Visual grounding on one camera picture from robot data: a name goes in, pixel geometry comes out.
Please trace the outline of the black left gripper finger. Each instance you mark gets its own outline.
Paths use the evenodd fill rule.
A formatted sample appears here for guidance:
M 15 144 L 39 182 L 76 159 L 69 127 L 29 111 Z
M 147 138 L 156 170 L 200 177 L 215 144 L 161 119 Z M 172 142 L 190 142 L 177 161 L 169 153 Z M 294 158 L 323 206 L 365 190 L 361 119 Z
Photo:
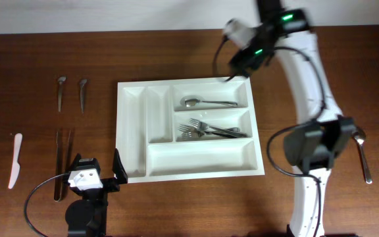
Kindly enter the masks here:
M 79 162 L 82 156 L 77 153 L 74 160 L 72 161 L 71 165 L 68 167 L 68 172 L 71 173 L 72 171 L 75 171 L 77 167 L 79 166 Z
M 114 178 L 117 180 L 119 184 L 127 184 L 128 183 L 128 175 L 125 171 L 125 168 L 122 164 L 119 151 L 117 149 L 114 150 L 114 158 L 113 158 L 113 172 Z

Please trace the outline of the metal fork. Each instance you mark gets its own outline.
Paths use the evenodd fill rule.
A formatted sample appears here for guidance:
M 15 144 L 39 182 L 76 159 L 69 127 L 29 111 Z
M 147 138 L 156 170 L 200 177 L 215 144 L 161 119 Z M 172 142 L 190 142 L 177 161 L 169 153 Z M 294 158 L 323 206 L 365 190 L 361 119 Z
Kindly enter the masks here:
M 214 131 L 219 131 L 223 134 L 227 134 L 227 135 L 230 135 L 232 137 L 235 137 L 235 138 L 247 138 L 248 135 L 246 133 L 243 133 L 243 132 L 235 132 L 235 131 L 232 131 L 232 130 L 227 130 L 227 129 L 224 129 L 224 128 L 219 128 L 217 126 L 213 126 L 213 125 L 210 125 L 206 122 L 202 122 L 200 120 L 197 120 L 195 118 L 190 118 L 189 119 L 189 123 L 194 126 L 196 129 L 200 130 L 200 131 L 203 131 L 203 132 L 206 132 L 208 131 L 209 129 L 213 129 Z
M 234 139 L 235 136 L 229 135 L 229 134 L 221 134 L 221 133 L 215 133 L 215 132 L 184 132 L 182 133 L 181 137 L 183 140 L 200 140 L 204 136 L 217 136 L 221 138 L 230 138 Z
M 202 130 L 197 129 L 194 126 L 185 125 L 185 124 L 180 124 L 178 126 L 178 130 L 181 131 L 181 132 L 183 132 L 183 133 L 184 132 L 203 132 L 203 133 L 206 133 L 206 134 L 212 134 L 212 133 L 223 134 L 224 133 L 224 132 L 221 132 L 221 131 L 218 131 L 218 130 L 206 130 L 206 131 L 202 131 Z M 233 132 L 241 132 L 238 127 L 227 128 L 227 130 L 233 131 Z

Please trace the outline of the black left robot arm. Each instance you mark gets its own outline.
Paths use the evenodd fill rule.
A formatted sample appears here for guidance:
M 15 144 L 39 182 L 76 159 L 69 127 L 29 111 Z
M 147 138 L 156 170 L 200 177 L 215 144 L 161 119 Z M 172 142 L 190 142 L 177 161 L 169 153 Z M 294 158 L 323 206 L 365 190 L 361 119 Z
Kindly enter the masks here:
M 100 178 L 95 158 L 83 159 L 77 154 L 63 182 L 81 199 L 71 203 L 65 212 L 68 236 L 91 237 L 107 235 L 108 194 L 120 190 L 117 177 Z

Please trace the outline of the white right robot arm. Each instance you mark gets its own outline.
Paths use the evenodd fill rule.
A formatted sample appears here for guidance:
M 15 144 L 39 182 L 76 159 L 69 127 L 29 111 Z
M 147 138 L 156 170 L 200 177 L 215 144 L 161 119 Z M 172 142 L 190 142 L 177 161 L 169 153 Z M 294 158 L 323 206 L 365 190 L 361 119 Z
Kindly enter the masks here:
M 259 26 L 231 19 L 224 27 L 238 47 L 230 77 L 118 84 L 116 148 L 132 183 L 264 174 L 249 76 L 277 58 L 297 116 L 281 130 L 295 181 L 286 235 L 323 236 L 327 181 L 355 124 L 332 95 L 305 11 L 257 6 Z

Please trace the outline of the white plastic knife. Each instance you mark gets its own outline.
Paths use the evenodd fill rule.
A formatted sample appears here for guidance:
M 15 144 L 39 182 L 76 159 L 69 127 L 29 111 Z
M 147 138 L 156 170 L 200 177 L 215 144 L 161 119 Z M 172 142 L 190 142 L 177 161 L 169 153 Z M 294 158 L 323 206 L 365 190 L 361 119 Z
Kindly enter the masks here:
M 18 179 L 18 175 L 20 172 L 20 164 L 18 162 L 21 143 L 22 143 L 23 135 L 21 133 L 17 133 L 14 136 L 14 146 L 13 146 L 13 161 L 11 167 L 11 175 L 9 179 L 8 189 L 13 189 L 16 181 Z

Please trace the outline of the right small metal spoon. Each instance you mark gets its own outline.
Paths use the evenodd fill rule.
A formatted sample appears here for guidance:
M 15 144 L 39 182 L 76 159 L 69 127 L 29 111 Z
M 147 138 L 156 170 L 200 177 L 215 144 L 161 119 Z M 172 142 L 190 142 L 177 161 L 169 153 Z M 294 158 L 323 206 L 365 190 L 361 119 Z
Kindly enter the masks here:
M 81 113 L 84 114 L 84 108 L 85 108 L 85 100 L 86 100 L 86 84 L 88 80 L 87 79 L 82 79 L 79 82 L 79 87 L 80 87 L 80 110 Z

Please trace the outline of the small metal spoon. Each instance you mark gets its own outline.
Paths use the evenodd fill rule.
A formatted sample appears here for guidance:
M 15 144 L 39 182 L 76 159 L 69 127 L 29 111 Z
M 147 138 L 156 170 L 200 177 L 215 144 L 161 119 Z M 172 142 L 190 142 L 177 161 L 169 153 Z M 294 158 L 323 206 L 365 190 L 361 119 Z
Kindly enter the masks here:
M 63 98 L 63 85 L 66 82 L 67 77 L 61 76 L 58 78 L 58 92 L 57 92 L 57 103 L 58 103 L 58 112 L 61 112 L 62 109 L 62 98 Z
M 86 84 L 88 80 L 87 79 L 82 79 L 79 82 L 79 87 L 80 87 L 80 110 L 81 113 L 84 114 L 84 108 L 85 108 L 85 100 L 86 100 Z

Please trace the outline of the left small metal spoon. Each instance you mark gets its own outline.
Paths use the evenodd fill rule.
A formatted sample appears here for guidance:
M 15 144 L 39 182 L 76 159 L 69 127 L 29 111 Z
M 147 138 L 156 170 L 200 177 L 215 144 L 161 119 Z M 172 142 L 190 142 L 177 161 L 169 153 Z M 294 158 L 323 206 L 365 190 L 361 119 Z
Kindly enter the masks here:
M 62 98 L 63 98 L 63 85 L 66 82 L 67 77 L 61 76 L 58 78 L 58 92 L 57 92 L 57 103 L 58 103 L 58 112 L 61 112 L 62 109 Z

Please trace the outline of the white plastic cutlery tray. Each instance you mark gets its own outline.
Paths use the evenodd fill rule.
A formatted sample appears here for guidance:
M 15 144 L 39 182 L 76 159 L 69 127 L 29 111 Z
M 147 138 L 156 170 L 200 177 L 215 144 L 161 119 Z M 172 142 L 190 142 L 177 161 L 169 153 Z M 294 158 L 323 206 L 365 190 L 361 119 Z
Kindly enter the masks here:
M 235 101 L 237 107 L 181 105 L 185 96 Z M 116 148 L 131 183 L 264 175 L 251 82 L 237 77 L 117 84 Z M 183 140 L 180 124 L 197 119 L 238 127 L 247 138 Z

